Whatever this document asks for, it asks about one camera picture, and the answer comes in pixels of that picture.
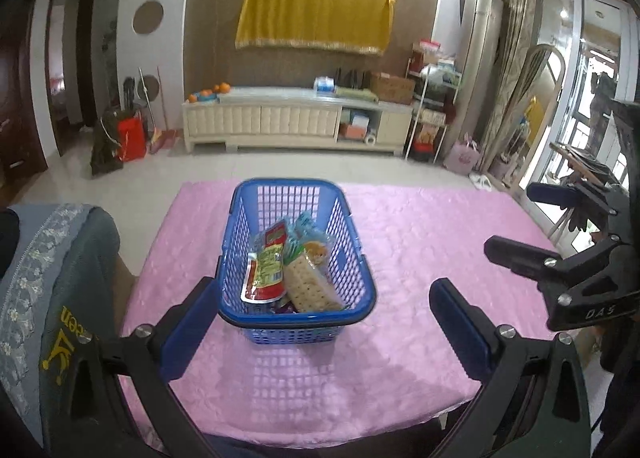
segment pink tablecloth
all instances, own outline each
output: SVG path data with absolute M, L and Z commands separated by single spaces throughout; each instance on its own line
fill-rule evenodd
M 213 275 L 236 183 L 186 184 L 172 204 L 132 294 L 124 333 L 156 323 L 203 275 Z M 429 310 L 431 282 L 448 277 L 496 324 L 551 338 L 532 281 L 490 264 L 498 234 L 549 241 L 501 193 L 344 185 L 378 289 L 363 322 L 332 343 L 258 346 L 214 320 L 172 388 L 200 430 L 254 443 L 319 447 L 430 420 L 472 398 L 469 380 Z M 132 386 L 127 400 L 148 421 Z

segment pink gift bag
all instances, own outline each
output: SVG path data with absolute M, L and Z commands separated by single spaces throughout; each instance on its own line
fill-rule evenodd
M 465 135 L 464 141 L 457 141 L 451 148 L 449 155 L 444 160 L 444 167 L 454 173 L 469 176 L 479 159 L 480 153 L 476 142 Z

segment mirror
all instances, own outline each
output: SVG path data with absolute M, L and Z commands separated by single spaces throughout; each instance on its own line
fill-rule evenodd
M 558 106 L 564 58 L 549 44 L 527 52 L 520 78 L 494 144 L 488 176 L 498 188 L 518 187 Z

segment white floor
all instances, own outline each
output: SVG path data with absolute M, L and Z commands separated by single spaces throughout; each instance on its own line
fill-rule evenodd
M 50 164 L 26 190 L 25 203 L 90 203 L 105 209 L 120 232 L 120 255 L 139 275 L 162 219 L 185 182 L 253 177 L 313 177 L 336 183 L 415 187 L 464 187 L 468 178 L 433 165 L 391 155 L 320 151 L 240 151 L 198 146 L 193 155 L 183 144 L 125 164 L 124 169 L 95 178 L 89 166 L 91 136 Z

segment blue plastic basket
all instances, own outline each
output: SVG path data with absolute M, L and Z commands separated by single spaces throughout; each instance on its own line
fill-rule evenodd
M 325 313 L 268 313 L 264 305 L 241 300 L 249 245 L 256 234 L 284 216 L 311 211 L 318 228 L 335 236 L 329 274 L 347 308 Z M 323 180 L 253 179 L 234 192 L 218 265 L 222 297 L 219 315 L 244 329 L 258 344 L 330 341 L 342 327 L 362 321 L 376 303 L 376 287 L 351 211 L 342 191 Z

